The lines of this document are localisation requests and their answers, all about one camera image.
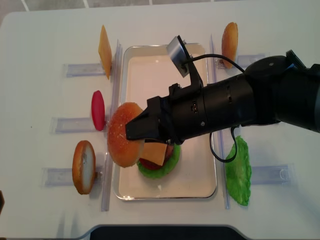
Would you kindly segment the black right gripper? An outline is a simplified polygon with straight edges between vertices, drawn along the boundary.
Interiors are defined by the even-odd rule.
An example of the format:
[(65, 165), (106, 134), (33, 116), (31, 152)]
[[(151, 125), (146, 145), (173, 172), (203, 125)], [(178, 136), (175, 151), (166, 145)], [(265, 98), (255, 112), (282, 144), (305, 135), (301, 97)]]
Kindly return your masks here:
[(169, 87), (169, 95), (147, 100), (147, 108), (125, 125), (128, 140), (148, 140), (181, 145), (185, 140), (202, 135), (207, 117), (203, 84), (181, 88)]

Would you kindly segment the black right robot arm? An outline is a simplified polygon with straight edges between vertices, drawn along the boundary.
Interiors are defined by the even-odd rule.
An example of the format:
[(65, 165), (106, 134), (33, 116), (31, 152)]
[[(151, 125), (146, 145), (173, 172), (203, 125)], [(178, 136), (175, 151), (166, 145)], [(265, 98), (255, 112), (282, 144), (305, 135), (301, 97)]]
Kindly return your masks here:
[(180, 145), (226, 128), (278, 122), (320, 130), (320, 66), (306, 67), (291, 50), (206, 86), (193, 58), (182, 65), (189, 68), (191, 84), (174, 84), (168, 96), (148, 99), (147, 108), (125, 126), (128, 140)]

